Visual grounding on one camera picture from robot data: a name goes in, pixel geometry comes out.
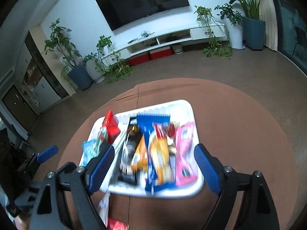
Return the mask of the light blue snack packet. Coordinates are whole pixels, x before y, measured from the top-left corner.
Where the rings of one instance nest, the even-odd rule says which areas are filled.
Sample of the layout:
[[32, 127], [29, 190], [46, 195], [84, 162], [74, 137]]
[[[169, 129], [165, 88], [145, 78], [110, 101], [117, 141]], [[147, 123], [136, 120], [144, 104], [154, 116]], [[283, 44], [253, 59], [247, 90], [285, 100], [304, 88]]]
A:
[[92, 158], [97, 157], [99, 155], [100, 153], [99, 143], [100, 142], [98, 139], [93, 139], [82, 143], [83, 159], [80, 164], [81, 166], [86, 166]]

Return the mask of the pink snack packet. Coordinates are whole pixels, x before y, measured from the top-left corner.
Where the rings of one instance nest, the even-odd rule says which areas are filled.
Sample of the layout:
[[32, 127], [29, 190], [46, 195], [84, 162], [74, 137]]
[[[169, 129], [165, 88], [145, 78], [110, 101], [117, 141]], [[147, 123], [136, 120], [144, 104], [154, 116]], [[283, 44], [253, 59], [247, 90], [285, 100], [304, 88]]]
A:
[[188, 122], [184, 126], [179, 126], [176, 131], [175, 181], [177, 187], [191, 184], [197, 180], [189, 157], [194, 126], [194, 122]]

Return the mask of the white silver snack bag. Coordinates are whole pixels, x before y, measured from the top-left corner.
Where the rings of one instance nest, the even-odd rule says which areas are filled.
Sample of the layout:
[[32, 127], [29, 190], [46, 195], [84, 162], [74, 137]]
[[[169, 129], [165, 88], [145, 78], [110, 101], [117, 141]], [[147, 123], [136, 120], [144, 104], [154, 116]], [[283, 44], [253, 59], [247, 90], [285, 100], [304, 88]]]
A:
[[113, 142], [113, 147], [115, 149], [115, 156], [114, 159], [112, 161], [112, 164], [100, 186], [100, 190], [104, 193], [107, 192], [108, 187], [110, 184], [114, 183], [117, 178], [118, 178], [118, 174], [119, 174], [119, 165], [120, 165], [120, 159], [121, 159], [121, 155], [122, 155], [122, 147], [125, 141], [125, 137], [126, 137], [126, 131], [122, 131], [117, 138], [115, 139], [115, 141]]

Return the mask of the green white red snack packet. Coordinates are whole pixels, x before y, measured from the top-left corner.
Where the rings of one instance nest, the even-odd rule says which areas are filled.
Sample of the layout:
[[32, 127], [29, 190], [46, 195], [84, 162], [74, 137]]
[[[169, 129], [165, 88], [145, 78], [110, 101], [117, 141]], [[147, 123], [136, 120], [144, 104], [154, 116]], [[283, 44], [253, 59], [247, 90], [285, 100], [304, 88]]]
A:
[[107, 127], [106, 126], [101, 126], [97, 135], [97, 139], [95, 142], [95, 149], [96, 151], [100, 151], [100, 145], [102, 144], [102, 142], [106, 140], [108, 141], [108, 133], [107, 133]]

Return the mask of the large red snack bag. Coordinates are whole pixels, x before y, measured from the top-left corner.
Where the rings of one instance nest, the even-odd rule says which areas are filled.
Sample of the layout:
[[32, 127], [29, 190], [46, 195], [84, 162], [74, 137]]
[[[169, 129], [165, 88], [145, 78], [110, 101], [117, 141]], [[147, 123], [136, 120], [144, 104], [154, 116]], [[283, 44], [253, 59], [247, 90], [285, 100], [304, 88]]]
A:
[[118, 120], [113, 114], [112, 110], [109, 110], [104, 118], [102, 126], [106, 128], [108, 134], [108, 143], [112, 144], [117, 136], [121, 133], [118, 128]]

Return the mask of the gold red snack packet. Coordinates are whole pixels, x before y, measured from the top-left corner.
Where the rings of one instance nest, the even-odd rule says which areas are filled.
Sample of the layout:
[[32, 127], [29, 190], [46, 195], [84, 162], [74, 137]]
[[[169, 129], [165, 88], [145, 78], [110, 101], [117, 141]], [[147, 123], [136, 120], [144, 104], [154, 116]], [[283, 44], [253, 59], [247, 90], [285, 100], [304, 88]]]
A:
[[177, 152], [175, 145], [176, 126], [172, 122], [166, 127], [166, 133], [169, 154], [175, 156]]

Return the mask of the black cookie snack bag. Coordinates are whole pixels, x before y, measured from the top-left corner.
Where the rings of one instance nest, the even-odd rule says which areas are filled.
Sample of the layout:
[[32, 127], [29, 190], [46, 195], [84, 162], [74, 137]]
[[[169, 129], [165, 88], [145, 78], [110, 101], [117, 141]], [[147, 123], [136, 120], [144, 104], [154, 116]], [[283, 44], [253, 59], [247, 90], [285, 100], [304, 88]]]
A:
[[130, 117], [126, 131], [126, 137], [122, 149], [121, 161], [119, 165], [118, 180], [127, 184], [137, 186], [137, 171], [131, 168], [132, 160], [138, 144], [142, 138], [142, 132], [137, 124], [136, 117]]

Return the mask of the white orange snack packet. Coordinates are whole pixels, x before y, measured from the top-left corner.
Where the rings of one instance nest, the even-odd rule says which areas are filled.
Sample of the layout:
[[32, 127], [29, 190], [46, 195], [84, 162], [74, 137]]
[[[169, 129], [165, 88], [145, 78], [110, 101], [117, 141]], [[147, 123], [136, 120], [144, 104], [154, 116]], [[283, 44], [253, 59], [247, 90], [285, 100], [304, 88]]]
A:
[[106, 194], [104, 195], [104, 197], [102, 198], [102, 200], [99, 202], [98, 205], [99, 216], [106, 227], [108, 226], [109, 198], [110, 198], [110, 193], [106, 192]]

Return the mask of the blue snack bag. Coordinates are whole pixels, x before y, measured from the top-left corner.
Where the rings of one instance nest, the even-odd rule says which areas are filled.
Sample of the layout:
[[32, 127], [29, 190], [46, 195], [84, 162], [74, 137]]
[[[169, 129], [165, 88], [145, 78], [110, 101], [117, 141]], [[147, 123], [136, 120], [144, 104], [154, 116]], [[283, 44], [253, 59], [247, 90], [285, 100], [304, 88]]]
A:
[[169, 115], [137, 114], [137, 123], [145, 139], [148, 155], [145, 191], [154, 195], [176, 188], [167, 143]]

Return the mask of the orange snack bag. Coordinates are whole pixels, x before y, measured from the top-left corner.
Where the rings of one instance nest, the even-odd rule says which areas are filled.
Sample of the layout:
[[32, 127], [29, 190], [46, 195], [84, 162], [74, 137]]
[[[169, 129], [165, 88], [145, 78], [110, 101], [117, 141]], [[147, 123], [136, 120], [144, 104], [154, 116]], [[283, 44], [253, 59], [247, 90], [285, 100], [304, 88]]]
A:
[[170, 166], [165, 124], [154, 122], [142, 127], [143, 135], [135, 151], [131, 168], [146, 171], [151, 184], [163, 185], [174, 181]]

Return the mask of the dark red foil snack packet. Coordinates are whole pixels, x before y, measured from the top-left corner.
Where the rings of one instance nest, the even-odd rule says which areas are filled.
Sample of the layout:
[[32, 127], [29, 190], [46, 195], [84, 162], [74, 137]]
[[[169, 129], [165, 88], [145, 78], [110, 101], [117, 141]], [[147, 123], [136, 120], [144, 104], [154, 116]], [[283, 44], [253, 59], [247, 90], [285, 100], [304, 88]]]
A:
[[128, 230], [129, 226], [124, 222], [115, 220], [113, 218], [108, 218], [107, 230]]

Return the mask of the trailing green floor plant left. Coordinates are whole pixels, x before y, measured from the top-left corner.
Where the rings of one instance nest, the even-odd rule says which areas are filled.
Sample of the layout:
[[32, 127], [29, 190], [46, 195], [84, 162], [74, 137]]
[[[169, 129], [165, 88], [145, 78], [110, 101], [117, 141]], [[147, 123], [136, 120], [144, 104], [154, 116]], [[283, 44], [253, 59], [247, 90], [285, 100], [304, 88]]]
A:
[[115, 50], [111, 36], [100, 36], [96, 49], [96, 67], [109, 83], [124, 80], [132, 74], [133, 67], [121, 57], [119, 50]]

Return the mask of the red storage box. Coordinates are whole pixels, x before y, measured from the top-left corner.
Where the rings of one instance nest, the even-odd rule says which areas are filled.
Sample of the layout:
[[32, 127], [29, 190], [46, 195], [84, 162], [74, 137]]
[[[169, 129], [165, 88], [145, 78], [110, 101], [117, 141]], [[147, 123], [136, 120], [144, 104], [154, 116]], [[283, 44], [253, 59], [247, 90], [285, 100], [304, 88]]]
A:
[[152, 60], [156, 60], [156, 59], [171, 56], [173, 51], [170, 47], [162, 47], [159, 49], [151, 50], [149, 53], [150, 53], [150, 58]]
[[141, 53], [139, 55], [135, 55], [128, 60], [129, 65], [136, 66], [145, 62], [150, 61], [149, 53]]

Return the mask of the plant in blue pot left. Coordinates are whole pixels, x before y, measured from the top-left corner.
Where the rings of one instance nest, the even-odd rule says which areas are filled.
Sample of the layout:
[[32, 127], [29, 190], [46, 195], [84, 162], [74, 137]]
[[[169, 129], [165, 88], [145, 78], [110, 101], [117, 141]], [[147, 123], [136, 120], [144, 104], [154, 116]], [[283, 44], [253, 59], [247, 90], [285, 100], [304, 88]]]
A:
[[93, 79], [89, 76], [85, 65], [78, 61], [82, 55], [76, 45], [71, 41], [71, 29], [60, 24], [57, 18], [50, 24], [50, 36], [44, 41], [44, 52], [55, 53], [61, 58], [60, 77], [66, 81], [70, 87], [76, 86], [79, 90], [87, 90], [92, 84]]

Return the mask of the white TV console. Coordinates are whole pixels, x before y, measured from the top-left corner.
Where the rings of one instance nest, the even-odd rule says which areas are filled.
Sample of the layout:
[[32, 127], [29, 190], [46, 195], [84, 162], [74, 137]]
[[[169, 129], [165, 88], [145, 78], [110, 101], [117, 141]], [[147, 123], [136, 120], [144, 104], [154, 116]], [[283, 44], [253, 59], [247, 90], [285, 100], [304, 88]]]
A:
[[[222, 31], [219, 30], [217, 26], [214, 26], [213, 30], [218, 36], [222, 36]], [[156, 31], [150, 33], [147, 37], [138, 38], [131, 43], [125, 43], [122, 45], [113, 43], [113, 46], [115, 50], [120, 51], [120, 55], [123, 59], [128, 59], [157, 48], [181, 43], [190, 44], [193, 41], [202, 40], [207, 41], [209, 40], [209, 37], [196, 22], [172, 29]]]

